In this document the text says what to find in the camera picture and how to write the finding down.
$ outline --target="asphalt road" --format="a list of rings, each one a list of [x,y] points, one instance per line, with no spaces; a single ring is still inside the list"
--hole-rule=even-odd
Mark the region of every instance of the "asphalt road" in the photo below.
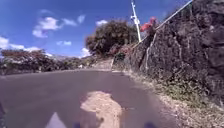
[[[68,71],[0,77],[0,102],[8,128],[45,128],[57,113],[67,128],[74,128],[90,113],[80,109],[88,92],[110,93],[124,108],[121,128],[176,128],[165,106],[122,73]]]

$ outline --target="green tree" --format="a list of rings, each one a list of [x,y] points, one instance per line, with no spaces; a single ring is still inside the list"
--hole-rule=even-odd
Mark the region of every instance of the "green tree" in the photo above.
[[[137,41],[137,32],[126,21],[111,20],[96,28],[85,40],[86,47],[93,55],[114,55],[124,44]]]

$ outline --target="light patch on road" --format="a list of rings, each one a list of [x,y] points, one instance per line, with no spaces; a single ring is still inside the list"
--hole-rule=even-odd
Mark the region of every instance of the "light patch on road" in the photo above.
[[[66,126],[55,112],[45,128],[66,128]]]
[[[88,93],[88,98],[81,108],[93,112],[99,120],[103,120],[99,128],[119,128],[121,106],[111,98],[111,95],[101,91]]]

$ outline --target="roadside grass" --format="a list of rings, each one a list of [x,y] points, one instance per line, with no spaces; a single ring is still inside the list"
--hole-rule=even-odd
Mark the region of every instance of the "roadside grass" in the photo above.
[[[122,72],[157,94],[181,128],[224,128],[224,110],[209,102],[195,83],[153,80],[130,70]]]

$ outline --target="white cloud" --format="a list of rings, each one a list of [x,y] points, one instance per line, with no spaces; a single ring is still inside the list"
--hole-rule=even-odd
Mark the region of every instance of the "white cloud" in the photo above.
[[[70,20],[70,19],[62,19],[63,20],[63,23],[64,25],[70,25],[70,26],[77,26],[77,23],[73,20]]]
[[[50,54],[50,53],[46,53],[45,55],[47,55],[47,56],[49,56],[49,57],[53,56],[53,55],[52,55],[52,54]]]
[[[38,38],[46,38],[47,37],[46,35],[44,35],[43,31],[40,28],[35,28],[33,30],[33,35]]]
[[[84,22],[85,18],[86,18],[86,15],[80,15],[80,16],[78,16],[77,20],[81,24]]]
[[[71,41],[59,41],[56,43],[57,45],[65,45],[65,46],[70,46],[72,45]]]
[[[25,49],[23,45],[18,45],[18,44],[10,44],[10,47],[13,49]]]
[[[58,20],[53,17],[46,17],[44,20],[39,22],[39,27],[44,30],[57,30],[61,28],[57,25]]]
[[[35,26],[32,33],[38,38],[46,38],[47,35],[44,34],[45,30],[56,31],[60,28],[62,28],[62,26],[58,25],[57,19],[53,17],[46,17],[39,21],[38,25]]]
[[[38,51],[38,50],[40,50],[40,48],[38,48],[38,47],[29,47],[29,48],[25,48],[23,50],[24,51],[28,51],[28,52],[32,52],[32,51]]]
[[[51,11],[47,10],[47,9],[41,9],[40,13],[52,13]]]
[[[107,23],[108,23],[108,21],[106,21],[106,20],[100,20],[100,21],[96,22],[96,25],[101,26],[101,25],[104,25],[104,24],[107,24]]]
[[[0,48],[6,49],[9,46],[9,39],[0,36]]]
[[[28,52],[40,50],[40,48],[38,48],[38,47],[25,48],[23,45],[18,45],[18,44],[9,44],[9,46],[12,49],[20,49],[20,50],[24,50],[24,51],[28,51]]]
[[[90,56],[89,50],[86,48],[82,48],[81,57]]]

